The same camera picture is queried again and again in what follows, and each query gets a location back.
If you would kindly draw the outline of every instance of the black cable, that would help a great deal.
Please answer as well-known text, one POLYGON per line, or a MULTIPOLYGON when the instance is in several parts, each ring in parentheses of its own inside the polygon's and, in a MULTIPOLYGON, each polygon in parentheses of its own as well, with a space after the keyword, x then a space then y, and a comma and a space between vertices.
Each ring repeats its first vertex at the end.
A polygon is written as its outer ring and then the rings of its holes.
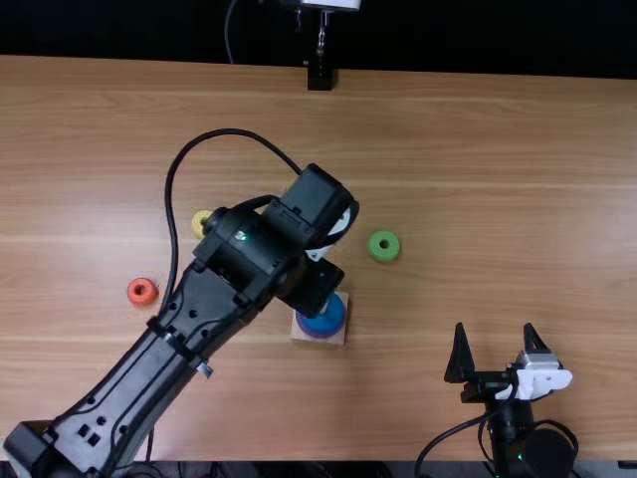
POLYGON ((485 425, 487 424, 487 420, 482 420, 480 422, 480 426, 478 427, 478 444, 480 445, 480 449, 482 450, 482 454, 485 456, 489 463, 493 463, 494 460, 487 454, 487 450, 485 449, 485 445, 482 442, 482 435, 485 431, 485 425))
POLYGON ((221 473, 221 476, 223 476, 223 478, 232 478, 232 473, 230 473, 230 470, 226 470, 223 463, 221 462, 217 462, 217 469, 219 470, 219 472, 221 473))
POLYGON ((150 432, 148 433, 148 444, 146 445, 146 462, 150 461, 150 455, 152 454, 152 442, 155 440, 155 429, 150 428, 150 432))
POLYGON ((575 434, 568 429, 568 427, 562 423, 559 423, 555 420, 540 420, 533 424, 533 429, 538 428, 542 425, 550 425, 557 428, 561 431, 566 437, 570 440, 570 444, 573 447, 573 460, 577 457, 577 453, 579 453, 579 442, 577 441, 577 437, 575 434))
POLYGON ((219 463, 213 461, 210 463, 210 469, 208 470, 208 478, 217 478, 217 470, 219 470, 219 463))
POLYGON ((489 466, 489 463, 487 463, 486 461, 483 461, 482 464, 485 466, 485 468, 487 469, 487 471, 489 472, 489 474, 491 476, 493 476, 493 478, 497 478, 496 477, 496 472, 494 470, 491 469, 491 466, 489 466))
POLYGON ((467 420, 464 423, 460 423, 459 425, 456 425, 453 428, 450 428, 449 430, 441 433, 436 438, 431 440, 429 444, 427 444, 427 446, 425 446, 423 450, 420 452, 420 455, 418 455, 418 459, 416 460, 416 464, 414 465, 414 477, 420 478, 420 468, 422 467, 422 462, 425 460, 425 457, 429 454, 429 452, 433 450, 438 443, 440 443, 441 441, 444 441, 445 439, 449 438, 452 435, 455 435, 456 433, 462 430, 466 430, 467 428, 477 425, 482 420, 488 420, 490 418, 493 418, 498 413, 500 413, 506 406, 508 406, 509 403, 513 401, 513 399, 516 396, 516 393, 518 393, 517 382, 513 384, 513 389, 511 393, 509 394, 509 397, 506 400, 504 400, 500 405, 498 405, 493 411, 491 411, 490 413, 485 413, 484 415, 477 416, 476 418, 472 418, 471 420, 467 420))
POLYGON ((238 0, 230 0, 230 4, 228 5, 228 10, 226 10, 226 18, 223 21, 223 41, 226 45, 226 53, 228 54, 228 61, 230 65, 234 65, 235 60, 232 58, 232 51, 230 50, 230 17, 232 17, 232 12, 237 6, 238 0))
MULTIPOLYGON (((179 245, 177 241, 177 227, 175 225, 175 216, 172 210, 172 184, 175 179, 175 174, 177 173, 177 169, 179 168, 179 164, 183 161, 183 158, 186 157, 186 154, 190 152, 190 150, 195 147, 200 142, 203 142, 207 139, 211 139, 216 136, 223 135, 236 135, 236 136, 244 136, 249 137, 271 152, 276 154, 280 159, 283 160, 285 164, 287 164, 296 174, 301 174, 302 170, 297 166, 297 164, 292 161, 284 152, 274 146, 271 142, 265 139, 262 136, 259 136, 255 132, 248 131, 246 129, 237 129, 233 127, 221 128, 221 129, 213 129, 212 131, 204 132, 203 134, 198 135, 194 139, 188 141, 181 150, 177 153, 175 158, 172 160, 170 167, 168 168, 168 174, 166 175, 166 182, 163 190, 163 198, 164 198, 164 207, 166 209, 166 221, 168 222, 168 233, 170 234, 170 270, 168 272, 168 280, 166 282, 166 289, 163 293, 163 298, 161 299, 161 308, 160 310, 165 309, 168 306, 168 302, 170 300, 170 296, 172 295, 172 291, 175 288, 175 282, 177 282, 177 268, 179 266, 179 245)), ((152 455, 152 443, 154 440, 155 430, 154 428, 150 429, 148 433, 148 444, 146 445, 146 461, 150 461, 150 456, 152 455)))
MULTIPOLYGON (((163 478, 163 473, 161 473, 161 470, 159 468, 157 468, 155 465, 151 463, 146 463, 146 462, 130 463, 129 465, 118 466, 117 468, 115 468, 115 470, 124 470, 126 468, 132 468, 133 466, 147 466, 148 468, 151 468, 152 470, 154 470, 159 475, 159 478, 163 478)), ((145 473, 146 475, 150 475, 150 473, 146 473, 145 471, 134 471, 129 473, 131 473, 132 476, 136 476, 137 474, 140 474, 140 473, 145 473)))

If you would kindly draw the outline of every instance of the wooden table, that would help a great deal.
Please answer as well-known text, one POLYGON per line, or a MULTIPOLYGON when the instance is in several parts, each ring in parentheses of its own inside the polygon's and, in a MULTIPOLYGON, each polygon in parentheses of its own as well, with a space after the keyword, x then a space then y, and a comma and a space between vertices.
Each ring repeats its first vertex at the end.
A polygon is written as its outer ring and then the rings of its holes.
MULTIPOLYGON (((156 429, 156 459, 413 460, 482 412, 443 381, 456 322, 480 368, 501 369, 532 322, 573 371, 534 406, 581 458, 636 458, 637 84, 302 69, 0 59, 0 435, 83 396, 153 310, 163 283, 164 176, 190 138, 254 130, 316 162, 361 203, 332 251, 351 294, 342 349, 291 344, 273 303, 212 358, 156 429), (402 256, 373 262, 390 229, 402 256)), ((203 207, 280 193, 293 175, 244 138, 188 156, 175 184, 182 260, 203 207)), ((476 430, 432 459, 479 459, 476 430)))

